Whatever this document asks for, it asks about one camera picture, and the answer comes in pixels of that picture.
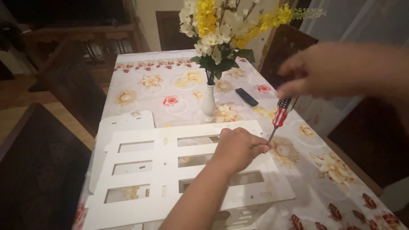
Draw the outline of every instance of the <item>screwdriver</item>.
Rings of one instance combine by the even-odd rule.
[[[276,116],[273,119],[274,130],[271,133],[270,139],[268,139],[268,143],[270,143],[271,139],[273,139],[274,133],[276,132],[277,128],[283,126],[283,123],[287,118],[287,114],[294,108],[297,99],[298,96],[285,97],[280,99],[277,103],[277,112]]]

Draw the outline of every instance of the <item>chair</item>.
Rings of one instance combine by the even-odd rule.
[[[37,79],[93,137],[97,135],[106,95],[71,40],[61,42]]]
[[[277,75],[281,64],[298,51],[304,50],[318,42],[317,39],[289,26],[280,25],[271,42],[260,74],[277,89],[290,78]]]
[[[70,230],[91,151],[42,105],[0,146],[1,229]]]

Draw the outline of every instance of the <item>black remote control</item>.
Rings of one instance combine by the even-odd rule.
[[[252,107],[258,105],[258,102],[254,100],[254,98],[250,96],[250,94],[244,91],[244,89],[238,88],[236,89],[236,92],[238,93],[238,95],[240,95],[241,98],[243,98],[243,100],[245,100]]]

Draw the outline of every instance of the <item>table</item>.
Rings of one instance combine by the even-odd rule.
[[[189,61],[195,54],[181,50],[119,55],[102,118],[150,110],[156,128],[203,124],[200,107],[206,74]],[[236,62],[240,68],[224,72],[216,81],[214,122],[257,120],[267,139],[277,111],[275,90],[246,59]],[[259,105],[250,107],[236,88],[246,90]],[[292,130],[293,135],[283,135],[282,129]],[[269,154],[297,197],[274,204],[258,229],[407,229],[295,111],[277,130],[272,145]],[[90,173],[92,169],[81,194],[76,230],[86,218]],[[124,198],[135,198],[133,192],[124,191]]]

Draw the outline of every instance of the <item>vase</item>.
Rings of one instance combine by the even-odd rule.
[[[202,102],[202,121],[212,122],[215,118],[216,102],[214,101],[214,84],[207,85],[206,94]]]

